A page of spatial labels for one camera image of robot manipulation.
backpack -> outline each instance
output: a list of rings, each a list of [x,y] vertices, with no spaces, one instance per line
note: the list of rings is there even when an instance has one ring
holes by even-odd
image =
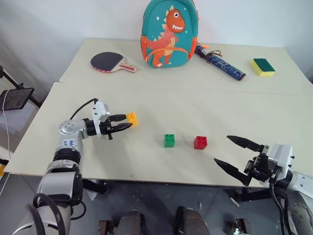
[[[141,51],[153,68],[176,67],[192,57],[198,13],[192,0],[151,0],[143,15]]]

orange dinosaur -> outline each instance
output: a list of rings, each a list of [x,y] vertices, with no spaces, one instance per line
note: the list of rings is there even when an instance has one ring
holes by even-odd
[[[155,38],[153,41],[147,39],[147,47],[155,50],[163,47],[175,47],[175,42],[178,42],[178,37],[174,33],[181,33],[185,29],[185,21],[181,17],[179,10],[174,9],[171,6],[170,11],[166,11],[166,18],[164,19],[166,24],[162,24],[164,32],[160,33],[161,37],[158,36],[158,40]],[[165,56],[164,62],[171,64],[169,61],[172,57],[172,50],[161,50],[154,53],[152,64],[156,68],[163,67],[163,63],[160,59]]]

floor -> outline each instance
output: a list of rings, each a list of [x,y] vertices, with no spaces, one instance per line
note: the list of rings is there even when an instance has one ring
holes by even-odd
[[[10,235],[27,213],[40,181],[35,176],[10,175],[0,196],[1,234]],[[97,235],[99,220],[115,222],[129,210],[145,214],[148,235],[172,235],[172,224],[178,206],[193,208],[207,222],[211,235],[230,235],[229,225],[235,218],[248,218],[253,235],[280,235],[278,209],[272,200],[243,202],[235,206],[222,188],[114,182],[111,193],[97,195],[91,201],[84,191],[86,215],[71,223],[71,235]],[[83,208],[74,208],[74,216]]]

white table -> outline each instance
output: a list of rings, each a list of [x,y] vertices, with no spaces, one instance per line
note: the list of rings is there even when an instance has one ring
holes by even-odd
[[[6,171],[42,175],[54,155],[58,125],[96,97],[108,104],[111,114],[135,111],[140,125],[114,133],[112,141],[106,137],[85,140],[81,163],[85,178],[241,186],[213,159],[243,171],[256,153],[238,147],[226,135],[260,144],[290,143],[296,156],[292,170],[313,175],[312,85],[284,49],[212,46],[246,72],[246,78],[238,82],[196,55],[183,67],[151,69],[142,62],[137,44],[86,40],[61,83],[53,85]],[[106,50],[123,51],[138,71],[104,74],[93,70],[90,59]],[[237,58],[229,56],[236,52]],[[254,74],[250,60],[260,57],[270,61],[277,70],[275,76]],[[91,118],[91,107],[76,118]],[[172,133],[175,147],[164,148],[164,134]],[[193,149],[197,135],[208,137],[204,151]],[[255,180],[250,185],[260,186]]]

black rubber paddle face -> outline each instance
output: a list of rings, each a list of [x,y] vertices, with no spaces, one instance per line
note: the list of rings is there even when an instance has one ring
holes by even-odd
[[[102,52],[91,59],[91,65],[102,72],[111,72],[123,59],[123,56],[114,52]]]

